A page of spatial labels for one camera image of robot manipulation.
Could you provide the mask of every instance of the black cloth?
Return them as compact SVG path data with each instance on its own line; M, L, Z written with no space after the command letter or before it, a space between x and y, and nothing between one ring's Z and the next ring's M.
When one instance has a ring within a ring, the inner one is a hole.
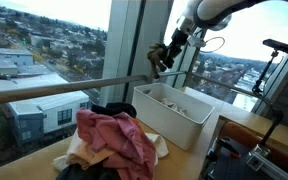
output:
M96 114L104 114L107 116L113 116L119 114L121 112L127 113L132 118L136 118L137 112L133 105L124 102L114 102L107 103L106 107L102 107L99 105L92 105L91 111Z
M72 164L63 169L56 180L120 180L117 170L103 167L97 163L86 170L79 164Z

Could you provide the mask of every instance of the pile of clothes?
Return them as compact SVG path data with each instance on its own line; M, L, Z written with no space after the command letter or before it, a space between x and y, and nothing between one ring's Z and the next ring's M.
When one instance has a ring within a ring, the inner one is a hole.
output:
M164 139L143 131L128 103L93 105L76 113L77 129L66 155L54 159L57 180L151 180Z

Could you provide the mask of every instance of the road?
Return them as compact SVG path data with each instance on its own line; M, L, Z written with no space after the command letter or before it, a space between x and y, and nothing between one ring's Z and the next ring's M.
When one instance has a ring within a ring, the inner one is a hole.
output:
M76 76L74 74L69 76L70 73L59 70L58 68L56 68L55 64L50 64L49 62L46 62L46 61L42 61L39 63L43 64L50 71L56 72L59 76L61 76L63 79L65 79L68 82L75 82L75 81L78 81L81 79L80 76ZM88 90L83 90L83 92L90 97L90 101L92 102L92 104L98 104L99 103L99 94L95 90L88 89Z

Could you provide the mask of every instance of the cityscape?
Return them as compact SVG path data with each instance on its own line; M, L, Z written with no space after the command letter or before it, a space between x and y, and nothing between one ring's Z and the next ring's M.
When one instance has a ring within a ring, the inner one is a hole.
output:
M0 6L0 90L101 79L106 43L107 32L99 28ZM193 73L250 91L265 65L200 53ZM189 86L231 104L238 96L195 76ZM98 104L99 95L90 89L0 104L0 166L71 136L73 114Z

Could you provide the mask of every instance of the metal rod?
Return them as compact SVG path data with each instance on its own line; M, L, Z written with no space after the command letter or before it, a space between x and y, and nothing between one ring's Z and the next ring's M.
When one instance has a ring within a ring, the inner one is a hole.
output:
M211 78L208 78L208 77L204 77L204 76L201 76L199 74L196 74L196 73L192 73L191 74L192 76L195 76L195 77L199 77L201 79L205 79L207 81L210 81L212 83L215 83L215 84L218 84L218 85L221 85L221 86L224 86L226 88L229 88L229 89L233 89L235 91L238 91L238 92L241 92L241 93L244 93L244 94L247 94L247 95L250 95L250 96L253 96L253 97L256 97L252 92L250 91L246 91L244 89L241 89L241 88L237 88L235 86L232 86L232 85L229 85L229 84L225 84L225 83L222 83L220 81L217 81L217 80L214 80L214 79L211 79Z
M174 75L179 75L179 74L186 74L186 71L177 71L177 72L162 72L158 73L160 77L166 77L166 76L174 76Z
M142 80L147 81L147 77L145 75L137 75L121 78L70 82L64 84L30 87L30 88L13 89L13 90L0 90L0 104L24 99L31 99L41 96L67 93L72 91L92 89Z

